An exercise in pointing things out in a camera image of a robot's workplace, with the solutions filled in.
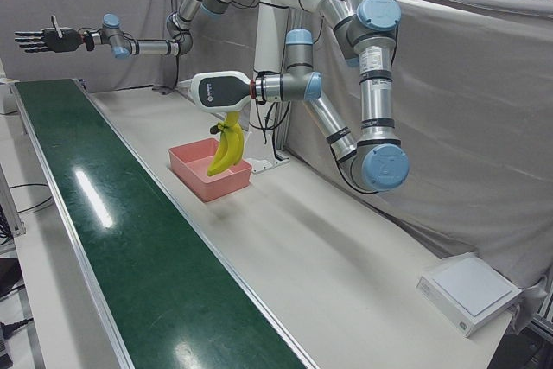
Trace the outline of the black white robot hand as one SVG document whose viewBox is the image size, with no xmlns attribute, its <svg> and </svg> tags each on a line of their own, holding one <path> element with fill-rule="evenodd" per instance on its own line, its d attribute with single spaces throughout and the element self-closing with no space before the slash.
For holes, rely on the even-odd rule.
<svg viewBox="0 0 553 369">
<path fill-rule="evenodd" d="M 72 52 L 84 44 L 83 36 L 75 29 L 61 27 L 55 15 L 51 15 L 52 28 L 40 31 L 16 31 L 15 42 L 26 53 Z"/>
<path fill-rule="evenodd" d="M 190 94 L 203 112 L 240 112 L 254 98 L 251 79 L 239 71 L 197 73 Z"/>
</svg>

